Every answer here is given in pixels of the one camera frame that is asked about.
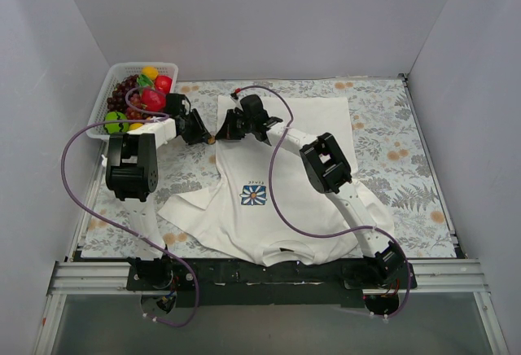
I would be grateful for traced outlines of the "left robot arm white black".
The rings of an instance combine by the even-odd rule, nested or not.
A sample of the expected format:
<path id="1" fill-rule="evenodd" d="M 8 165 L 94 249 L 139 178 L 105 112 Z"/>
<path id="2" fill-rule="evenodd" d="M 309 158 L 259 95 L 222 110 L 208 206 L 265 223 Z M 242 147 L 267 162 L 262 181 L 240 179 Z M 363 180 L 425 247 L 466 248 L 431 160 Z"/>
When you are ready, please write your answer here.
<path id="1" fill-rule="evenodd" d="M 153 197 L 159 181 L 157 148 L 177 137 L 188 145 L 214 142 L 184 94 L 167 94 L 164 113 L 169 116 L 166 121 L 146 123 L 142 131 L 112 135 L 106 165 L 107 188 L 122 203 L 129 232 L 138 238 L 129 263 L 138 278 L 155 289 L 169 287 L 174 280 Z"/>

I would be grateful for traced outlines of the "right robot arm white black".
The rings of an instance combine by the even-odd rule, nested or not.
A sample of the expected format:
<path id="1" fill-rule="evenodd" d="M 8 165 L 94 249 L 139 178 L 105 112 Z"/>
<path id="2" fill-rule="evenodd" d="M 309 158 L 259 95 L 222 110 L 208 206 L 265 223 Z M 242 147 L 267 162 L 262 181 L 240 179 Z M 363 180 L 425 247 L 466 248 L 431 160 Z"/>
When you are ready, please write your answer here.
<path id="1" fill-rule="evenodd" d="M 369 280 L 376 286 L 393 283 L 399 273 L 406 274 L 406 289 L 412 287 L 412 269 L 399 243 L 387 231 L 379 227 L 357 192 L 352 169 L 333 134 L 312 135 L 291 127 L 288 122 L 270 116 L 261 97 L 250 94 L 240 97 L 233 92 L 230 97 L 234 108 L 226 111 L 223 125 L 217 132 L 217 140 L 238 141 L 247 134 L 257 141 L 274 148 L 268 170 L 268 188 L 274 195 L 274 165 L 278 152 L 287 151 L 301 159 L 304 171 L 313 189 L 327 197 L 336 207 L 348 228 L 333 234 L 313 234 L 293 226 L 282 214 L 277 204 L 275 212 L 282 222 L 297 234 L 314 239 L 332 239 L 354 234 L 363 254 L 363 264 Z"/>

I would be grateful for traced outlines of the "white t-shirt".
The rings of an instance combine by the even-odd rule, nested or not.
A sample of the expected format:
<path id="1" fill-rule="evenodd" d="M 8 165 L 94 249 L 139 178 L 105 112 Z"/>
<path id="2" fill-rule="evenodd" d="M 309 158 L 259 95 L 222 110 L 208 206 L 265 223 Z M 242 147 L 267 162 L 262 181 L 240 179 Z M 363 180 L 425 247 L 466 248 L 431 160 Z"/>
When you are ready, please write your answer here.
<path id="1" fill-rule="evenodd" d="M 357 245 L 354 234 L 314 239 L 287 227 L 275 212 L 295 227 L 313 234 L 346 230 L 336 207 L 317 193 L 299 157 L 280 150 L 274 165 L 274 195 L 268 170 L 274 148 L 249 134 L 239 141 L 215 144 L 220 181 L 212 187 L 172 195 L 159 215 L 193 236 L 206 248 L 271 266 L 282 261 L 318 265 L 347 256 Z M 354 181 L 361 200 L 377 225 L 389 234 L 394 221 L 384 204 L 361 181 Z"/>

